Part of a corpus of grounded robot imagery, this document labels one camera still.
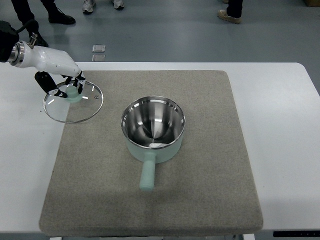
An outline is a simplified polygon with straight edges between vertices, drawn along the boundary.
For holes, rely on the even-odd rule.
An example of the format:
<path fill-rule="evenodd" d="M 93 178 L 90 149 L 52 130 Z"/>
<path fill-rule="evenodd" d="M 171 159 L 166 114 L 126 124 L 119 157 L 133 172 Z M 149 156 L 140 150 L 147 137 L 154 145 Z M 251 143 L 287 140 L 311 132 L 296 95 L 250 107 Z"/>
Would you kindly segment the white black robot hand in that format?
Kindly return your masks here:
<path fill-rule="evenodd" d="M 35 80 L 44 92 L 52 96 L 69 97 L 57 87 L 51 74 L 64 77 L 66 85 L 74 81 L 73 86 L 78 94 L 82 93 L 86 82 L 82 70 L 69 54 L 62 50 L 37 45 L 31 47 L 27 42 L 19 41 L 13 46 L 7 61 L 17 68 L 36 68 Z"/>

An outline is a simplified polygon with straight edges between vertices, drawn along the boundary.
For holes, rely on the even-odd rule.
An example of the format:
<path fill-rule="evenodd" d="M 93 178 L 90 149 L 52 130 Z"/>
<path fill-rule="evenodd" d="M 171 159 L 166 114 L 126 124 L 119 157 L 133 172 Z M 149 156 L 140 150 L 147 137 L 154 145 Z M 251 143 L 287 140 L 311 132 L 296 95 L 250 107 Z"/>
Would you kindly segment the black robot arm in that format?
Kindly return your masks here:
<path fill-rule="evenodd" d="M 34 48 L 37 40 L 37 32 L 39 30 L 39 24 L 36 20 L 31 19 L 25 23 L 21 28 L 15 30 L 11 24 L 7 21 L 0 21 L 0 62 L 5 63 L 10 59 L 14 46 L 19 42 L 19 33 L 26 28 L 33 30 L 32 35 L 27 43 L 31 49 Z"/>

